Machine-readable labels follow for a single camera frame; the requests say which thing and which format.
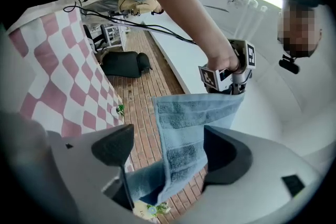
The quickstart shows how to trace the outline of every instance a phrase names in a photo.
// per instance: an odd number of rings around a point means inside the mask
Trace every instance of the pink and white checkered cloth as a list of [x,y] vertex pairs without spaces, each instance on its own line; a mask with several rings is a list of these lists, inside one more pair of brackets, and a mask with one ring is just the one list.
[[36,74],[21,114],[62,136],[123,124],[111,114],[121,99],[91,51],[78,9],[34,19],[9,37]]

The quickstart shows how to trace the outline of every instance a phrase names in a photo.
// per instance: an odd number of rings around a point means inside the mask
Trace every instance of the hand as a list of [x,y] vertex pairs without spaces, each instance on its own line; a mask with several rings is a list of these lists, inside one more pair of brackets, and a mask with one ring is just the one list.
[[230,71],[238,71],[239,59],[236,55],[231,57],[218,56],[209,58],[206,66],[211,70],[223,70],[227,68]]

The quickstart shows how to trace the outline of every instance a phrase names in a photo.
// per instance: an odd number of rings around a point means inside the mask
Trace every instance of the blue towel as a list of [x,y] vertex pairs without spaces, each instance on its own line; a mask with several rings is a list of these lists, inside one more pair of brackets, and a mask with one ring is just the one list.
[[181,191],[207,163],[204,125],[229,129],[244,94],[183,94],[153,98],[162,159],[127,173],[133,201],[158,205]]

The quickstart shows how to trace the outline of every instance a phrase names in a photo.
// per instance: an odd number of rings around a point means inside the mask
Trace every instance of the wooden floor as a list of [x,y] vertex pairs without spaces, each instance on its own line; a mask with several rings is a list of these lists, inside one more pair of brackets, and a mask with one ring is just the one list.
[[[148,55],[153,68],[138,79],[109,77],[125,105],[125,123],[134,124],[131,159],[134,169],[137,170],[161,159],[161,144],[151,97],[184,94],[184,92],[148,32],[131,30],[128,33],[127,51],[144,52]],[[202,169],[183,191],[167,201],[172,209],[168,214],[158,216],[160,223],[169,223],[177,219],[199,199],[205,174],[205,169]]]

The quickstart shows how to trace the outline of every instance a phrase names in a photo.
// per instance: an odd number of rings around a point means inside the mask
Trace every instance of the checkered tablecloth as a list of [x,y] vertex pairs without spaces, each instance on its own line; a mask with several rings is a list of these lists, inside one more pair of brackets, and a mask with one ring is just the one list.
[[78,9],[34,19],[9,37],[36,74],[21,114],[62,136],[123,124],[112,109],[121,99],[91,51]]

